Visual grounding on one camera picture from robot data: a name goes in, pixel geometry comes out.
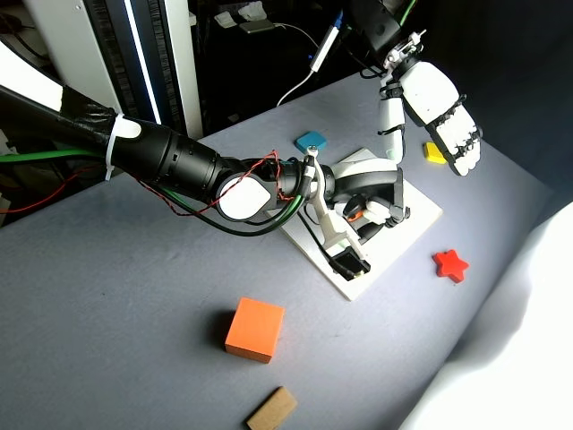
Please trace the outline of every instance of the blue block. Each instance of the blue block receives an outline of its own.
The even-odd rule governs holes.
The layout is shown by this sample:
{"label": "blue block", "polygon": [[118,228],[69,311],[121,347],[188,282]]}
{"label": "blue block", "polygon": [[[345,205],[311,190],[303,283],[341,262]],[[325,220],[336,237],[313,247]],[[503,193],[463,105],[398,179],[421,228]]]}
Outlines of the blue block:
{"label": "blue block", "polygon": [[303,154],[309,146],[316,146],[321,150],[326,147],[326,137],[318,132],[309,132],[296,139],[295,146]]}

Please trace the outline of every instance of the orange object in hand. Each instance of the orange object in hand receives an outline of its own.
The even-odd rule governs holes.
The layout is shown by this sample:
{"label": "orange object in hand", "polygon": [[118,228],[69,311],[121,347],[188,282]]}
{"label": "orange object in hand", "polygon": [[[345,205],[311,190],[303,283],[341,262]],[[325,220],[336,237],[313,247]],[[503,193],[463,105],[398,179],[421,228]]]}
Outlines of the orange object in hand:
{"label": "orange object in hand", "polygon": [[241,297],[225,349],[239,357],[268,363],[275,353],[285,309]]}

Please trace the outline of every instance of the brown wooden block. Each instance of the brown wooden block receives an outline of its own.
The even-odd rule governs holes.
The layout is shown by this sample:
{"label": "brown wooden block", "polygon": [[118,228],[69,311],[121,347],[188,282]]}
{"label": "brown wooden block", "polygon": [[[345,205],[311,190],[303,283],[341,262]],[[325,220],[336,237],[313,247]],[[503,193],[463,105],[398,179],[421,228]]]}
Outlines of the brown wooden block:
{"label": "brown wooden block", "polygon": [[247,425],[251,430],[274,430],[295,410],[296,405],[296,399],[290,391],[280,387],[249,418]]}

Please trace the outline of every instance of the white board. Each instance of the white board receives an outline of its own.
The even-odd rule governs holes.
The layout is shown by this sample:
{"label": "white board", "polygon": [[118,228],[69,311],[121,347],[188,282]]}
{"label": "white board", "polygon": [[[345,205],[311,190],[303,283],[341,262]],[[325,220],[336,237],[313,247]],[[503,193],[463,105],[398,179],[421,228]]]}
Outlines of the white board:
{"label": "white board", "polygon": [[[374,157],[368,150],[360,150],[345,160],[357,160],[357,156],[359,159]],[[410,218],[394,228],[383,228],[375,237],[364,244],[363,247],[368,253],[367,261],[371,265],[371,269],[363,276],[350,281],[345,280],[332,270],[298,217],[293,217],[282,229],[344,297],[348,300],[355,300],[442,214],[441,208],[436,203],[407,181],[404,181],[404,202],[410,208]],[[309,206],[308,211],[312,217],[314,213],[311,206]],[[321,228],[311,222],[309,225],[322,241]]]}

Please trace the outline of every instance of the white robotic hand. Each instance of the white robotic hand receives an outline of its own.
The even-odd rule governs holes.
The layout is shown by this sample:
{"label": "white robotic hand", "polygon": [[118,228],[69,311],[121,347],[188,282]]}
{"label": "white robotic hand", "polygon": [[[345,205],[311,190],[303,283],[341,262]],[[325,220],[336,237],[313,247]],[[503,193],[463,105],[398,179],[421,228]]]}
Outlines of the white robotic hand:
{"label": "white robotic hand", "polygon": [[387,55],[382,80],[381,128],[386,155],[397,163],[403,157],[404,112],[402,100],[414,120],[424,125],[444,158],[458,175],[465,176],[480,159],[481,132],[462,105],[452,81],[433,64],[415,58],[423,46],[412,33]]}

